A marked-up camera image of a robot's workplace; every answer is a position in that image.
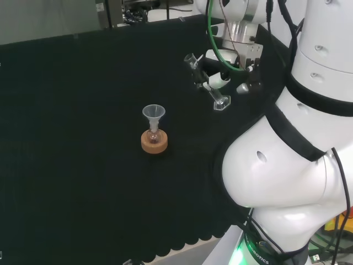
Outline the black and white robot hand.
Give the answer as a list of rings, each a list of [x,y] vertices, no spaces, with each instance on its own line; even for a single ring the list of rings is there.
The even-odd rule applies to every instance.
[[[206,80],[202,85],[208,91],[220,89],[227,85],[232,76],[243,79],[237,87],[238,94],[258,92],[263,88],[260,77],[260,59],[263,46],[260,44],[235,43],[237,51],[220,49],[219,53],[229,65],[234,67],[231,70],[219,61],[213,50],[208,50],[202,61],[202,70],[206,74]]]

